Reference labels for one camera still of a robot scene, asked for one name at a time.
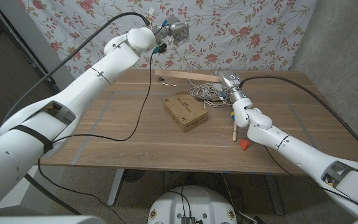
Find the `black cable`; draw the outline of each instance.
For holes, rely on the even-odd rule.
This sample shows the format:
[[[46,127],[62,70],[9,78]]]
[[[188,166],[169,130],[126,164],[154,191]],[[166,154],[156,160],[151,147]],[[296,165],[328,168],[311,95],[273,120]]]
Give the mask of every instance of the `black cable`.
[[[230,188],[236,187],[237,188],[236,190],[239,190],[241,195],[243,195],[242,190],[239,187],[233,186],[233,185],[231,185],[230,187],[226,187],[226,184],[222,183],[220,179],[218,179],[218,180],[219,180],[219,183],[223,186],[226,200],[231,204],[231,206],[234,208],[234,210],[236,210],[236,206],[234,206],[234,202],[232,201],[236,197],[233,197],[233,196],[231,197],[230,196],[231,194],[228,194],[228,192],[230,191]],[[244,213],[244,196],[242,196],[242,207],[241,207],[241,209],[242,209],[241,212]]]
[[[303,87],[300,84],[297,84],[296,82],[289,80],[287,78],[275,76],[275,75],[262,75],[257,77],[249,77],[244,79],[240,82],[239,88],[243,86],[243,84],[248,80],[258,79],[258,78],[274,78],[286,81],[288,83],[291,83],[292,85],[295,85],[296,87],[302,89],[303,91],[307,92],[309,95],[311,95],[314,99],[316,99],[321,105],[323,105],[346,129],[350,132],[350,134],[358,141],[358,135],[349,127],[349,125],[337,114],[335,111],[333,111],[323,100],[321,100],[318,96],[316,96],[312,91],[308,90],[307,88]]]
[[[307,184],[310,184],[310,185],[312,185],[312,186],[315,186],[315,187],[318,187],[318,188],[320,188],[320,189],[323,189],[323,190],[325,190],[325,191],[327,191],[327,192],[330,192],[330,193],[332,193],[332,194],[338,195],[338,196],[340,196],[340,197],[342,197],[342,198],[344,198],[344,199],[346,199],[346,200],[348,200],[348,201],[350,201],[350,202],[353,202],[353,203],[355,203],[356,205],[358,205],[358,202],[356,202],[355,200],[351,199],[350,197],[343,196],[343,195],[341,195],[341,194],[339,194],[339,193],[337,193],[337,192],[335,192],[335,191],[329,190],[329,189],[327,189],[327,188],[325,188],[325,187],[322,187],[322,186],[318,186],[318,185],[316,185],[316,184],[314,184],[314,183],[308,182],[307,180],[303,180],[303,179],[301,179],[301,178],[299,178],[299,177],[297,177],[297,176],[291,174],[289,171],[287,171],[286,169],[284,169],[284,167],[282,167],[282,166],[273,158],[273,156],[271,155],[271,153],[269,152],[269,150],[267,149],[267,147],[266,147],[266,146],[264,146],[264,147],[265,147],[267,153],[268,153],[268,154],[270,155],[270,157],[273,159],[273,161],[274,161],[282,170],[284,170],[287,174],[290,174],[292,177],[294,177],[294,178],[296,178],[296,179],[298,179],[298,180],[300,180],[300,181],[303,181],[303,182],[305,182],[305,183],[307,183]]]
[[[208,172],[207,174],[210,174],[215,178],[215,183],[216,183],[216,181],[218,182],[220,194],[223,195],[223,197],[227,199],[226,188],[225,188],[224,184],[221,182],[221,180],[219,179],[219,177],[216,177],[214,173]]]
[[[182,187],[181,187],[180,195],[181,195],[181,204],[183,205],[183,216],[186,217],[185,203],[183,203],[183,187],[184,187],[184,185],[182,185]]]
[[[244,218],[248,218],[249,220],[252,220],[252,222],[254,222],[254,220],[251,218],[251,217],[248,217],[248,216],[246,216],[246,215],[244,215],[243,213],[243,211],[240,211],[239,209],[237,209],[237,207],[236,206],[234,206],[234,202],[233,202],[233,197],[231,196],[231,192],[230,192],[230,190],[229,190],[229,186],[228,186],[228,184],[227,184],[227,181],[226,181],[226,179],[224,178],[224,176],[223,176],[223,173],[221,173],[221,176],[222,176],[222,178],[223,178],[223,181],[224,181],[224,183],[225,183],[225,189],[227,189],[227,192],[229,192],[229,198],[230,198],[230,201],[229,201],[229,203],[231,204],[231,206],[233,207],[233,209],[234,209],[234,211],[236,212],[236,213],[240,213],[240,215]]]
[[[143,111],[143,107],[146,103],[146,100],[147,100],[147,97],[149,97],[149,93],[150,93],[150,88],[152,86],[152,58],[153,58],[153,55],[154,53],[152,53],[152,55],[150,56],[150,81],[149,81],[149,89],[147,90],[147,94],[146,94],[146,98],[144,99],[143,101],[143,104],[142,104],[142,107],[140,109],[140,113],[139,113],[139,117],[137,118],[137,122],[136,122],[136,126],[135,126],[135,129],[134,131],[132,132],[132,134],[128,137],[128,138],[125,138],[125,139],[114,139],[114,138],[110,138],[110,137],[106,137],[106,136],[100,136],[100,135],[97,135],[97,134],[71,134],[69,136],[65,136],[65,137],[62,137],[62,138],[59,138],[57,140],[54,140],[52,142],[53,143],[56,143],[60,140],[63,140],[63,139],[66,139],[66,138],[70,138],[70,137],[75,137],[75,136],[91,136],[91,137],[96,137],[96,138],[104,138],[104,139],[108,139],[108,140],[112,140],[112,141],[126,141],[128,139],[130,139],[134,134],[135,134],[135,131],[137,129],[137,126],[139,125],[139,121],[140,121],[140,116],[142,115],[142,111]]]
[[[240,188],[240,187],[238,187],[238,186],[235,186],[235,185],[231,185],[231,186],[229,186],[228,188],[227,188],[228,190],[230,190],[230,189],[234,189],[234,190],[237,190],[237,193],[238,193],[238,196],[233,196],[232,195],[232,199],[236,199],[236,198],[241,198],[241,212],[242,213],[244,213],[244,205],[245,205],[245,202],[244,202],[244,194],[242,193],[242,189]]]
[[[124,12],[121,13],[118,16],[114,16],[113,18],[109,19],[103,26],[101,26],[96,32],[94,32],[93,34],[91,34],[87,39],[85,39],[85,41],[80,44],[80,46],[78,46],[76,48],[76,50],[71,53],[69,56],[67,56],[64,60],[62,60],[55,68],[53,68],[50,72],[48,72],[46,74],[46,76],[42,77],[34,86],[32,86],[29,90],[27,90],[26,93],[24,93],[24,95],[22,97],[19,98],[19,100],[12,106],[12,108],[6,113],[5,118],[3,120],[2,123],[4,123],[9,115],[11,115],[11,113],[13,112],[13,110],[19,105],[19,103],[31,92],[33,92],[35,90],[35,88],[37,86],[39,86],[41,83],[43,83],[47,78],[51,77],[60,67],[62,67],[66,62],[68,62],[75,54],[77,54],[89,41],[91,41],[94,37],[96,37],[96,35],[98,35],[102,30],[104,30],[104,28],[106,28],[108,25],[110,25],[110,23],[112,23],[113,21],[115,21],[118,18],[124,17],[124,16],[128,16],[128,15],[134,15],[134,16],[139,16],[142,18],[142,20],[145,22],[146,26],[150,25],[150,22],[146,19],[146,17],[144,17],[142,14],[136,13],[136,12]]]
[[[40,165],[40,159],[38,159],[38,170],[40,171],[40,174],[43,178],[45,178],[47,181],[49,181],[51,184],[53,184],[54,186],[60,188],[60,189],[63,189],[63,190],[68,190],[68,191],[71,191],[71,192],[74,192],[76,194],[82,194],[82,195],[88,195],[88,196],[91,196],[95,199],[97,199],[101,204],[103,204],[106,208],[110,209],[112,212],[114,212],[114,214],[117,215],[117,217],[123,222],[126,224],[126,222],[118,215],[118,213],[116,211],[114,211],[111,207],[109,207],[108,205],[106,205],[105,203],[102,202],[102,200],[100,200],[100,198],[98,198],[97,196],[93,195],[93,194],[89,194],[89,193],[83,193],[83,192],[79,192],[79,191],[76,191],[76,190],[73,190],[73,189],[68,189],[66,187],[63,187],[61,185],[58,185],[56,184],[54,181],[52,181],[51,179],[49,179],[41,170],[41,165]]]
[[[141,116],[141,114],[142,114],[143,107],[144,107],[144,105],[145,105],[145,103],[146,103],[146,100],[147,100],[147,97],[149,96],[149,93],[150,93],[150,88],[151,88],[151,84],[152,84],[152,57],[153,57],[153,54],[154,54],[154,53],[152,53],[152,55],[150,56],[150,81],[149,81],[149,89],[147,90],[147,94],[146,94],[145,100],[143,101],[142,107],[141,107],[141,109],[140,109],[140,113],[139,113],[139,117],[138,117],[137,122],[136,122],[135,129],[134,129],[134,131],[132,132],[132,134],[131,134],[128,138],[125,138],[125,139],[113,139],[113,138],[109,138],[109,137],[106,137],[106,136],[99,136],[99,135],[95,135],[95,134],[72,134],[72,135],[65,136],[65,137],[62,137],[62,138],[60,138],[60,139],[54,140],[54,141],[52,142],[52,144],[53,144],[53,143],[56,143],[56,142],[58,142],[58,141],[60,141],[60,140],[62,140],[62,139],[66,139],[66,138],[70,138],[70,137],[74,137],[74,136],[92,136],[92,137],[97,137],[97,138],[105,138],[105,139],[113,140],[113,141],[126,141],[126,140],[128,140],[129,138],[131,138],[131,137],[134,135],[134,133],[135,133],[135,131],[136,131],[136,129],[137,129],[137,126],[139,125],[140,116]],[[62,187],[62,186],[60,186],[60,185],[54,183],[52,180],[50,180],[50,179],[49,179],[47,176],[45,176],[45,175],[42,173],[42,171],[41,171],[40,159],[38,159],[38,168],[39,168],[39,171],[40,171],[42,177],[44,177],[45,179],[47,179],[51,184],[53,184],[53,185],[55,185],[56,187],[59,187],[59,188],[61,188],[61,189],[64,189],[64,190],[69,190],[69,191],[74,192],[74,193],[77,193],[77,194],[89,195],[89,196],[92,196],[92,197],[98,199],[99,202],[101,202],[104,206],[106,206],[108,209],[110,209],[111,211],[113,211],[113,212],[117,215],[117,217],[118,217],[123,223],[125,223],[125,221],[124,221],[112,208],[110,208],[109,206],[105,205],[99,198],[97,198],[97,196],[95,196],[95,195],[93,195],[93,194],[87,194],[87,193],[77,192],[77,191],[75,191],[75,190]]]
[[[45,196],[47,196],[50,200],[53,200],[58,205],[62,206],[63,208],[67,209],[69,212],[71,212],[74,215],[81,215],[81,213],[77,210],[75,210],[73,207],[69,206],[64,201],[60,200],[58,197],[54,196],[52,193],[50,193],[47,189],[45,189],[42,185],[40,185],[34,178],[32,178],[29,174],[26,174],[24,178],[30,182],[31,185],[33,185],[36,189],[38,189],[41,193],[43,193]]]
[[[162,193],[165,191],[165,171],[162,171]]]
[[[189,216],[191,217],[190,203],[189,203],[189,200],[187,200],[186,196],[184,196],[184,195],[181,194],[181,193],[174,192],[174,191],[171,191],[171,190],[167,191],[167,193],[168,193],[168,192],[169,192],[169,193],[175,193],[175,194],[181,195],[182,197],[184,197],[184,198],[186,199],[187,205],[189,206]]]

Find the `wooden table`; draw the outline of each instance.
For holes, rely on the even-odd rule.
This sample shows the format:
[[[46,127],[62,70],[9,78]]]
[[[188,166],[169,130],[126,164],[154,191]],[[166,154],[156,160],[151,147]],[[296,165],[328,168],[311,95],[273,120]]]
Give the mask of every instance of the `wooden table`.
[[[211,74],[202,70],[198,73]],[[289,78],[323,97],[301,72],[244,72],[242,77],[279,75]],[[266,150],[252,143],[242,151],[232,141],[231,107],[207,106],[208,120],[182,133],[162,105],[162,98],[191,87],[188,80],[165,79],[163,85],[152,75],[152,87],[137,131],[125,142],[92,137],[73,137],[43,165],[109,166],[115,168],[181,170],[203,172],[242,172],[284,174]],[[91,133],[124,139],[133,132],[149,85],[148,70],[131,70],[111,85],[84,115],[75,133]],[[358,162],[358,142],[314,98],[281,80],[248,81],[243,90],[254,107],[271,117],[273,124],[288,134],[326,154]],[[239,128],[238,139],[246,138],[247,128]],[[274,150],[276,160],[293,174],[304,174]]]

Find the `floral fabric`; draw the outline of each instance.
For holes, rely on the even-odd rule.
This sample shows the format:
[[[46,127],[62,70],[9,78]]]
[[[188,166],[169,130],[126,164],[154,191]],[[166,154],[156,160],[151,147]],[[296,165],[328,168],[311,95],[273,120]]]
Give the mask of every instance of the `floral fabric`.
[[[288,70],[317,0],[17,0],[61,58],[109,18],[122,12],[141,13],[155,24],[177,16],[190,25],[190,39],[154,55],[155,69]],[[66,63],[74,77],[103,57],[113,37],[144,23],[126,16],[110,24]],[[135,68],[147,68],[142,54]]]

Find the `floor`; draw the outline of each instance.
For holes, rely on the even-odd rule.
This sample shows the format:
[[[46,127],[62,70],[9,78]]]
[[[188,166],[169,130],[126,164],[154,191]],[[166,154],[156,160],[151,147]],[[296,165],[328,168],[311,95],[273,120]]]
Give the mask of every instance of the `floor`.
[[[80,192],[95,194],[107,202],[115,169],[67,167],[60,184]],[[146,171],[137,182],[123,182],[117,204],[112,208],[126,223],[147,223],[152,204],[162,195],[162,171]],[[186,183],[188,173],[165,171],[165,190]],[[286,214],[278,216],[273,210],[267,184],[262,175],[225,174],[229,185],[240,187],[244,193],[246,215],[259,216],[265,223],[353,223],[356,219],[336,205],[322,190],[315,189],[290,176],[277,176]],[[194,173],[194,184],[219,192],[215,178],[207,173]],[[107,223],[122,223],[112,211],[89,196],[58,189],[56,195],[82,214],[97,215]],[[236,207],[241,201],[234,200]],[[70,213],[53,203],[49,215]]]

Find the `wire bundle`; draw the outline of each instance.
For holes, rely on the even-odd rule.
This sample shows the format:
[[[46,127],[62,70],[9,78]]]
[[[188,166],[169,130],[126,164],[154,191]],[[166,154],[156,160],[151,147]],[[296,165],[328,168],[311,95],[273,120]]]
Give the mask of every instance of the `wire bundle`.
[[[200,86],[194,85],[190,80],[189,82],[194,86],[188,89],[187,91],[193,90],[190,94],[193,97],[197,97],[204,101],[204,108],[205,104],[211,107],[222,107],[226,105],[226,101],[222,97],[221,93],[214,89],[212,83],[205,83]]]

